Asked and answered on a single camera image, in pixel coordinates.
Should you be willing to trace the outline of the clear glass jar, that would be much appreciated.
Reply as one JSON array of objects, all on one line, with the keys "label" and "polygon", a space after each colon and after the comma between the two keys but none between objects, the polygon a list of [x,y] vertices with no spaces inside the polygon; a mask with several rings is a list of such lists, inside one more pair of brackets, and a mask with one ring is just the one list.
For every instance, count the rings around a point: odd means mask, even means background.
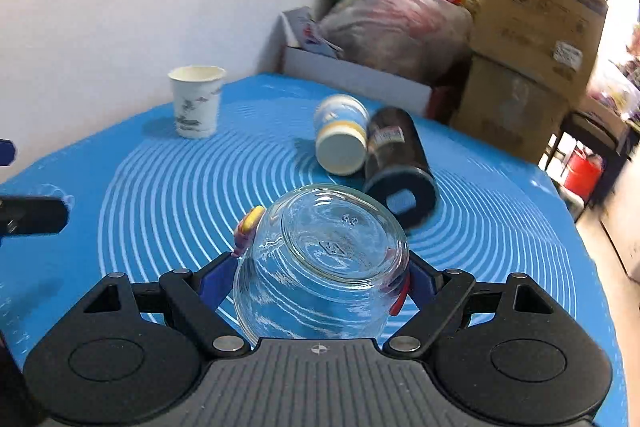
[{"label": "clear glass jar", "polygon": [[234,231],[236,319],[264,338],[376,338],[404,304],[405,231],[372,197],[311,184],[256,206]]}]

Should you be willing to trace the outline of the sailboat print paper cup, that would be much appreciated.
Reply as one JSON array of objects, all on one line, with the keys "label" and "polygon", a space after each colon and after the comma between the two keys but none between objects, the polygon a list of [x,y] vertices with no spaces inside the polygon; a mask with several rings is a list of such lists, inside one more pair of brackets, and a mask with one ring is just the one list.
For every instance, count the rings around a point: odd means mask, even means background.
[{"label": "sailboat print paper cup", "polygon": [[337,176],[350,176],[367,156],[369,113],[346,94],[325,98],[314,112],[314,150],[320,166]]}]

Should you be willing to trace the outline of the white paper cup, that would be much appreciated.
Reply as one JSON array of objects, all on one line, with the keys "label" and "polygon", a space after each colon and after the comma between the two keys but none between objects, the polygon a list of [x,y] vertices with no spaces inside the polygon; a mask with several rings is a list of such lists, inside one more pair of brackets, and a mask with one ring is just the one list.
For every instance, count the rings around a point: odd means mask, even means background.
[{"label": "white paper cup", "polygon": [[226,75],[218,66],[182,66],[168,74],[178,135],[207,139],[216,132]]}]

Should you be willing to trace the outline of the blue silicone baking mat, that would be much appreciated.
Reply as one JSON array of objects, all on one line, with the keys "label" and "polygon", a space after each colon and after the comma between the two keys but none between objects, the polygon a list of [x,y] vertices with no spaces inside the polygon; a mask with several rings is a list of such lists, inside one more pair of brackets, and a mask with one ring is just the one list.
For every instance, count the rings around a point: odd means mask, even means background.
[{"label": "blue silicone baking mat", "polygon": [[386,109],[314,157],[327,87],[259,75],[1,187],[6,426],[623,426],[596,271],[538,167]]}]

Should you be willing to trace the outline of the black cylindrical bottle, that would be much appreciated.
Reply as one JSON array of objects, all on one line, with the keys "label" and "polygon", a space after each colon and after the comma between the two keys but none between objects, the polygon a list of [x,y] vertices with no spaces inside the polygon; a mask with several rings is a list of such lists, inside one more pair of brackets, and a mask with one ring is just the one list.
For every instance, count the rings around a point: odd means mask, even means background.
[{"label": "black cylindrical bottle", "polygon": [[416,125],[405,110],[385,106],[370,118],[367,134],[362,191],[405,230],[419,228],[435,211],[438,193]]}]

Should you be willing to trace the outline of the red bucket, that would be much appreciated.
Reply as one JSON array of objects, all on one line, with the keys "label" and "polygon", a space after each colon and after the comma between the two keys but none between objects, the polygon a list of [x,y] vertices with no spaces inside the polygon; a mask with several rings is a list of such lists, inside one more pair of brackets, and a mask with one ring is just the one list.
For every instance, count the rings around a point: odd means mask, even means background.
[{"label": "red bucket", "polygon": [[587,204],[602,172],[603,160],[599,155],[587,153],[582,148],[575,148],[567,161],[563,187]]}]

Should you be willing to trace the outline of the lower brown cardboard box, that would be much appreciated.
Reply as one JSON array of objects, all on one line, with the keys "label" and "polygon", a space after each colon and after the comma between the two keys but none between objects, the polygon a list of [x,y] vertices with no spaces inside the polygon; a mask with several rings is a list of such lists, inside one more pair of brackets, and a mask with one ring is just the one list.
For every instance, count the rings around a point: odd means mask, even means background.
[{"label": "lower brown cardboard box", "polygon": [[450,126],[536,164],[567,112],[567,101],[556,93],[475,55]]}]

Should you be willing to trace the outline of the black metal chair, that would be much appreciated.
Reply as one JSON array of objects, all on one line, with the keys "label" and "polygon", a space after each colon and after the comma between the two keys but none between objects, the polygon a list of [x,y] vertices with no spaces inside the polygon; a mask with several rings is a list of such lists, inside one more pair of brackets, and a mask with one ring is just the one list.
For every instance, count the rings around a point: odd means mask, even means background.
[{"label": "black metal chair", "polygon": [[597,119],[580,112],[567,114],[560,124],[560,130],[555,135],[552,145],[544,152],[546,155],[544,169],[547,169],[551,164],[563,135],[569,134],[577,142],[584,144],[593,154],[602,158],[602,172],[598,181],[593,185],[589,197],[585,200],[586,207],[602,206],[626,162],[631,160],[631,155],[637,145],[629,132],[629,127],[625,126],[625,128],[623,136],[615,138],[614,134],[606,129],[604,124],[600,124]]}]

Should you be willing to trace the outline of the clear plastic bag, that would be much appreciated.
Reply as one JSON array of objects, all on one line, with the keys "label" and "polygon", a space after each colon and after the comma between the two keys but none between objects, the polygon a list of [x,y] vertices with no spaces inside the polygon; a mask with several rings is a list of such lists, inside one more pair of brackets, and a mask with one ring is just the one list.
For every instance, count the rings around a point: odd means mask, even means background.
[{"label": "clear plastic bag", "polygon": [[346,61],[432,83],[470,54],[472,26],[446,0],[341,0],[319,30]]}]

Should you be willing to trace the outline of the white cardboard box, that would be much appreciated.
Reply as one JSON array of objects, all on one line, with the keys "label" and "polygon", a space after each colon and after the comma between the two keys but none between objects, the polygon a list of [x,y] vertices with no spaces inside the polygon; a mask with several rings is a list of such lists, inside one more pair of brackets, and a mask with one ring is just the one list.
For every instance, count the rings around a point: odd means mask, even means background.
[{"label": "white cardboard box", "polygon": [[338,58],[320,36],[308,6],[283,12],[281,20],[286,42],[282,58],[285,76],[314,81],[426,116],[430,87]]}]

